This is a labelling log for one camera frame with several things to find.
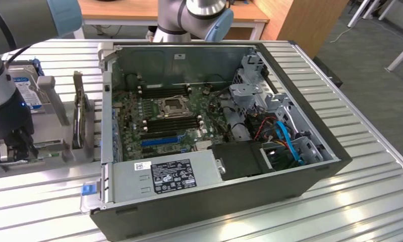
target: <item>white sticker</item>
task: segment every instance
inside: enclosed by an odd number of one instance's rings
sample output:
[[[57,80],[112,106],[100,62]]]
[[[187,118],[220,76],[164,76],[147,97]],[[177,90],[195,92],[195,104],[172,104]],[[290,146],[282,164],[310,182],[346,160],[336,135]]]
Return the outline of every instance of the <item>white sticker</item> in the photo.
[[[32,90],[33,87],[31,87],[29,79],[25,77],[13,77],[13,81],[28,107],[31,109],[39,109],[41,102],[37,93]]]
[[[139,162],[133,164],[133,170],[145,170],[149,169],[149,166],[152,165],[152,162]]]
[[[187,54],[175,54],[175,59],[185,59]]]

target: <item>power supply label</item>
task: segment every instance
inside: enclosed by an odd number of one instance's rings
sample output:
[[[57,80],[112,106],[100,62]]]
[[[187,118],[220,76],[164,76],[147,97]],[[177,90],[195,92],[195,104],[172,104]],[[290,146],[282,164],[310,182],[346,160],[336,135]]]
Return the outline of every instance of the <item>power supply label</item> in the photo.
[[[189,159],[152,164],[151,172],[157,194],[196,187]]]

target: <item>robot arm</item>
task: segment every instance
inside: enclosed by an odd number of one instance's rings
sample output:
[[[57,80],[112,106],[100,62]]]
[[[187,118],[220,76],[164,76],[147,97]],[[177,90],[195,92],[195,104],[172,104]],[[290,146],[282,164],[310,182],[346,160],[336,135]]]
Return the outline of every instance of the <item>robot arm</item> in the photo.
[[[208,42],[223,40],[234,13],[227,0],[159,0],[153,42],[191,42],[191,34]]]
[[[0,0],[0,54],[81,27],[76,0]],[[31,111],[0,59],[0,161],[35,158]]]

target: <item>blue pcie slot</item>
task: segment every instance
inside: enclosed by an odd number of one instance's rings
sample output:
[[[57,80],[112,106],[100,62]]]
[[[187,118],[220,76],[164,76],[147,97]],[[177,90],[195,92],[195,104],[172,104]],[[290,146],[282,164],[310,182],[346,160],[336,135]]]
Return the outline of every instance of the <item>blue pcie slot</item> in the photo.
[[[157,140],[144,140],[144,141],[141,141],[141,147],[152,146],[152,145],[172,144],[172,143],[179,143],[177,137],[163,138],[163,139],[157,139]]]

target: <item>blue latch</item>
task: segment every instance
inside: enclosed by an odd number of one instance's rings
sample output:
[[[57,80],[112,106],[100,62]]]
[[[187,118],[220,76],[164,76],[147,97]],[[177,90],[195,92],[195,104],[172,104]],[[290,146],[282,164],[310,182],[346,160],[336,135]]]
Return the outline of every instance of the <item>blue latch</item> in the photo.
[[[92,195],[96,193],[96,185],[83,185],[81,196]]]

